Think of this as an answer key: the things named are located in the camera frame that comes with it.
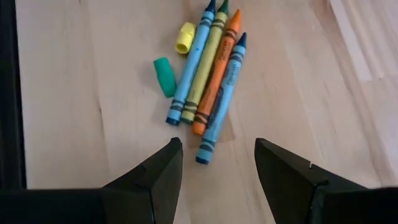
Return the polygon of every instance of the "crayon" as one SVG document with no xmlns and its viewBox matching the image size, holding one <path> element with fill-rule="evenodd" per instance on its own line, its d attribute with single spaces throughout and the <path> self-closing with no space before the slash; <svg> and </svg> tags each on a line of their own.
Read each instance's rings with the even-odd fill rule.
<svg viewBox="0 0 398 224">
<path fill-rule="evenodd" d="M 195 78 L 193 79 L 187 101 L 184 105 L 184 110 L 182 111 L 181 121 L 185 123 L 191 124 L 195 118 L 195 113 L 197 112 L 200 98 L 205 89 L 206 81 L 216 56 L 218 44 L 223 36 L 224 25 L 227 19 L 228 0 L 224 0 L 224 3 L 217 10 L 213 25 L 211 25 L 209 38 L 201 55 Z"/>
<path fill-rule="evenodd" d="M 180 81 L 174 94 L 169 113 L 167 114 L 166 123 L 171 125 L 178 126 L 180 123 L 185 100 L 187 99 L 193 77 L 195 76 L 201 53 L 205 47 L 205 43 L 210 32 L 211 23 L 215 17 L 215 7 L 216 0 L 211 0 L 207 8 L 203 11 L 195 40 L 191 46 L 191 51 L 188 54 L 188 58 L 185 62 L 184 69 L 182 70 Z"/>
<path fill-rule="evenodd" d="M 218 91 L 217 104 L 213 108 L 212 118 L 209 120 L 208 128 L 203 135 L 199 150 L 196 156 L 196 161 L 202 164 L 208 164 L 211 161 L 215 144 L 223 127 L 223 121 L 228 110 L 229 102 L 231 101 L 234 86 L 242 66 L 244 54 L 246 53 L 246 33 L 234 47 L 233 53 L 229 58 L 228 67 L 225 72 L 225 77 Z"/>
<path fill-rule="evenodd" d="M 218 88 L 221 85 L 229 55 L 236 41 L 236 36 L 241 27 L 241 11 L 237 10 L 225 30 L 218 47 L 214 61 L 214 70 L 205 95 L 201 99 L 198 111 L 193 120 L 192 131 L 195 134 L 203 135 L 206 129 L 208 118 L 216 100 Z"/>
</svg>

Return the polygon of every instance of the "orange crayon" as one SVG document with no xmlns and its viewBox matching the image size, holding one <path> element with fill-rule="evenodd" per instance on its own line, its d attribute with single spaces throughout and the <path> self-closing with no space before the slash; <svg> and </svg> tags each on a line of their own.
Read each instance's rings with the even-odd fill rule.
<svg viewBox="0 0 398 224">
<path fill-rule="evenodd" d="M 224 36 L 221 39 L 220 46 L 218 47 L 214 61 L 213 74 L 210 76 L 211 80 L 206 89 L 206 93 L 199 104 L 195 119 L 193 120 L 192 131 L 195 134 L 203 135 L 205 132 L 208 119 L 216 101 L 218 89 L 220 88 L 221 81 L 224 76 L 225 68 L 228 64 L 229 55 L 235 45 L 240 28 L 241 11 L 238 9 L 229 21 Z"/>
</svg>

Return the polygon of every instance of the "yellow crayon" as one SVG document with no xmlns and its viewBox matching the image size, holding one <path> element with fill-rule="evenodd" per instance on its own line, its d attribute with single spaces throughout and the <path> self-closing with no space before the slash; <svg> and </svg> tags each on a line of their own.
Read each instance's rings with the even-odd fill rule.
<svg viewBox="0 0 398 224">
<path fill-rule="evenodd" d="M 216 17 L 211 25 L 209 38 L 201 56 L 199 66 L 193 80 L 188 98 L 184 105 L 181 121 L 191 124 L 195 118 L 195 113 L 205 89 L 207 78 L 210 74 L 211 66 L 217 53 L 218 44 L 223 36 L 225 22 L 228 19 L 228 0 L 217 10 Z"/>
</svg>

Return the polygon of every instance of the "wooden table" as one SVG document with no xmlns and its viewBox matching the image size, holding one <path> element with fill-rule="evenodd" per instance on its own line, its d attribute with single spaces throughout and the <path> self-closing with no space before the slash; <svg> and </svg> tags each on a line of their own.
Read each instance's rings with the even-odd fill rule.
<svg viewBox="0 0 398 224">
<path fill-rule="evenodd" d="M 189 127 L 164 122 L 170 100 L 152 61 L 168 57 L 179 76 L 178 29 L 207 4 L 17 0 L 30 188 L 102 186 L 173 136 L 184 143 L 176 223 L 274 222 L 256 137 L 366 187 L 398 184 L 395 0 L 231 0 L 248 51 L 203 166 Z"/>
</svg>

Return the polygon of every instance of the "crayon tip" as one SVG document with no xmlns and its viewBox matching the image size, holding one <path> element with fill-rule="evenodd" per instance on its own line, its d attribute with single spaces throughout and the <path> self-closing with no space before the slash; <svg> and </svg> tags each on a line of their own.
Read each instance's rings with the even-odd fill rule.
<svg viewBox="0 0 398 224">
<path fill-rule="evenodd" d="M 223 4 L 218 8 L 217 12 L 223 12 L 228 15 L 228 0 L 224 0 Z"/>
<path fill-rule="evenodd" d="M 216 13 L 216 0 L 210 0 L 209 5 L 206 7 L 205 11 Z"/>
<path fill-rule="evenodd" d="M 236 45 L 246 48 L 246 32 L 242 34 L 241 38 L 238 40 L 238 43 L 236 43 Z"/>
<path fill-rule="evenodd" d="M 241 11 L 238 9 L 236 10 L 234 16 L 231 19 L 231 22 L 235 23 L 235 22 L 241 22 Z"/>
</svg>

